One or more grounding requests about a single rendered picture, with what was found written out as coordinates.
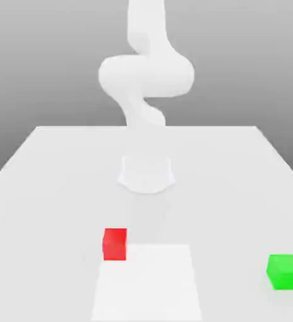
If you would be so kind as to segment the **small red cube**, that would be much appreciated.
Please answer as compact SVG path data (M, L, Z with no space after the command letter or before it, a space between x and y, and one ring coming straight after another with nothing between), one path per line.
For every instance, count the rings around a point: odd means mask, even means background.
M102 238L103 259L107 260L126 260L127 245L126 228L105 228Z

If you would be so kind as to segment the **small green cube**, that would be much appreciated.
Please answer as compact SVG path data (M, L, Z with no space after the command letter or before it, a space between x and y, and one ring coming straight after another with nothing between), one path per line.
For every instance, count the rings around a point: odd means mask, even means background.
M266 273L274 290L293 291L293 254L270 254Z

